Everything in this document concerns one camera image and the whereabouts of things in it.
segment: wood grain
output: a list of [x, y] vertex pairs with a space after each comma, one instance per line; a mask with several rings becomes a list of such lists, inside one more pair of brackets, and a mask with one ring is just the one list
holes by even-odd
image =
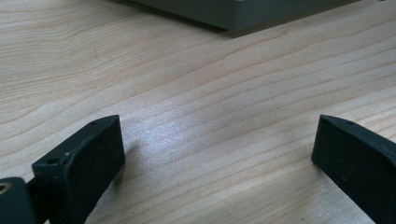
[[120, 114], [88, 223], [372, 223], [310, 160], [318, 116], [396, 141], [396, 2], [236, 35], [101, 0], [0, 3], [0, 178]]

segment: black plastic piece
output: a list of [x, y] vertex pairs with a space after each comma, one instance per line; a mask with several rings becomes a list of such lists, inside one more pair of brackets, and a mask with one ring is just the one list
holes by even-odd
[[300, 18], [358, 0], [132, 0], [226, 30]]
[[375, 223], [396, 223], [395, 143], [322, 115], [312, 161]]
[[0, 223], [36, 223], [28, 190], [19, 177], [0, 180]]
[[0, 194], [0, 223], [84, 223], [124, 162], [119, 116], [95, 120], [36, 161], [27, 185], [0, 180], [15, 182]]

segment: wooden table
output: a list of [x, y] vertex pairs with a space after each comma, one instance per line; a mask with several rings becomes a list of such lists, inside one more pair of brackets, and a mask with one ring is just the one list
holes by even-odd
[[318, 116], [396, 141], [396, 1], [250, 34], [123, 1], [0, 3], [0, 178], [119, 114], [88, 223], [372, 223], [310, 160]]

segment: screw hole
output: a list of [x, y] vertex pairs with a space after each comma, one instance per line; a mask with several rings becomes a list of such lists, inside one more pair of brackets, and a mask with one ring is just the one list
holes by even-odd
[[49, 165], [51, 165], [51, 164], [58, 163], [59, 160], [60, 160], [59, 158], [52, 158], [52, 159], [47, 160], [47, 163], [48, 163]]
[[0, 183], [0, 194], [5, 193], [7, 190], [11, 188], [11, 183]]

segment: gray plastic base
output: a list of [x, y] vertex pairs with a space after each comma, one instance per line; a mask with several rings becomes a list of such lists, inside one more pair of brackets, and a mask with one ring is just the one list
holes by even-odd
[[132, 0], [226, 30], [286, 21], [358, 0]]

